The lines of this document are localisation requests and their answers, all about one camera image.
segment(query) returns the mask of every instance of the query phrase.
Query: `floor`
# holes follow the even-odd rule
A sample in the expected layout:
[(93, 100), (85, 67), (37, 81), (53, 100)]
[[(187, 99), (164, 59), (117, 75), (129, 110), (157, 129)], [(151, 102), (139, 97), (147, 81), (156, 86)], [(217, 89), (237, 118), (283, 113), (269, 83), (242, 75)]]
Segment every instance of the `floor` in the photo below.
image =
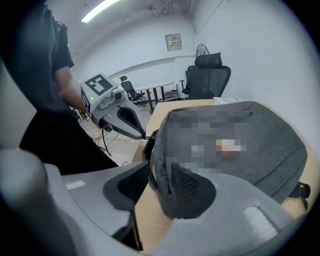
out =
[[(138, 107), (140, 108), (142, 116), (144, 117), (145, 126), (147, 126), (151, 117), (151, 114), (149, 113), (150, 105), (147, 102), (145, 104), (145, 107), (143, 107), (143, 105), (138, 105)], [(82, 128), (86, 131), (86, 133), (93, 140), (95, 140), (95, 143), (99, 147), (105, 148), (104, 141), (101, 136), (101, 129), (99, 129), (91, 120), (80, 120), (79, 123), (82, 126)], [(132, 162), (135, 152), (140, 143), (140, 140), (129, 138), (115, 131), (111, 131), (110, 133), (107, 133), (107, 135), (106, 132), (104, 132), (104, 140), (105, 144), (107, 145), (107, 149), (111, 154), (111, 156), (108, 156), (119, 166), (130, 164)]]

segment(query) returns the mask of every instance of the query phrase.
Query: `gray padding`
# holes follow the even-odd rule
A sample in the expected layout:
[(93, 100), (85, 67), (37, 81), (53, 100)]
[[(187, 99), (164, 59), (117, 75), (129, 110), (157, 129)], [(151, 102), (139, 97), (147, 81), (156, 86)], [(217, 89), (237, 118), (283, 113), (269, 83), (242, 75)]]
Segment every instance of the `gray padding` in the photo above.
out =
[(226, 174), (203, 176), (216, 188), (213, 204), (198, 218), (174, 219), (152, 255), (239, 256), (250, 252), (267, 242), (243, 214), (251, 206), (258, 207), (278, 232), (291, 223), (292, 218), (277, 202), (247, 181)]
[(48, 175), (50, 192), (74, 240), (78, 256), (141, 255), (107, 235), (91, 221), (70, 195), (57, 167), (45, 164), (45, 170)]
[(72, 236), (48, 192), (47, 174), (39, 158), (19, 149), (0, 150), (0, 195), (47, 252), (53, 256), (77, 255)]
[(107, 170), (62, 176), (66, 184), (84, 181), (85, 186), (69, 191), (77, 205), (85, 212), (88, 218), (99, 226), (106, 234), (112, 236), (121, 228), (128, 225), (130, 212), (118, 210), (106, 199), (103, 187), (107, 181), (134, 167), (132, 163)]

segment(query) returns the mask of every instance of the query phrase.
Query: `gray backpack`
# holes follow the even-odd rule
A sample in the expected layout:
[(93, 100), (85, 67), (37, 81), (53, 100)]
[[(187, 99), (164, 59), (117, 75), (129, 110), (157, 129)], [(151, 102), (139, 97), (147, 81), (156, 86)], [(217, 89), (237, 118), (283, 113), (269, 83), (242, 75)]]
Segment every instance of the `gray backpack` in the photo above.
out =
[(168, 113), (143, 151), (154, 174), (149, 184), (169, 218), (197, 218), (215, 202), (211, 179), (226, 174), (245, 180), (281, 204), (306, 198), (299, 182), (307, 151), (294, 130), (252, 101), (176, 109)]

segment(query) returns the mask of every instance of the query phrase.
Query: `person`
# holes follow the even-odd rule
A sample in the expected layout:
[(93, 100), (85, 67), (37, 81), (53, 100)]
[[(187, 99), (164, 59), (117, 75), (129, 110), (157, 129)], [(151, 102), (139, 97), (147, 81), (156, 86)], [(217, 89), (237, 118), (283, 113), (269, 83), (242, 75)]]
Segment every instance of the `person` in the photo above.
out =
[(67, 27), (54, 19), (45, 2), (33, 4), (14, 24), (2, 49), (8, 72), (37, 110), (20, 148), (57, 166), (62, 175), (117, 167), (68, 107), (86, 113), (80, 85), (70, 72), (74, 63)]

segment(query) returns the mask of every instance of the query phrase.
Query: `gray robot arm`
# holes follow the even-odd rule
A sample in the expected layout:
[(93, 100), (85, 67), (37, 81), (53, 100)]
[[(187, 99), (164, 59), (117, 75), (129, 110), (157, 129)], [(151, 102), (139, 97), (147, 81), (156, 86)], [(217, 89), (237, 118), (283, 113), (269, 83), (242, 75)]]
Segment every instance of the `gray robot arm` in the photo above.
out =
[(82, 102), (100, 128), (115, 130), (135, 140), (146, 136), (146, 124), (139, 108), (128, 101), (125, 91), (103, 74), (81, 83)]

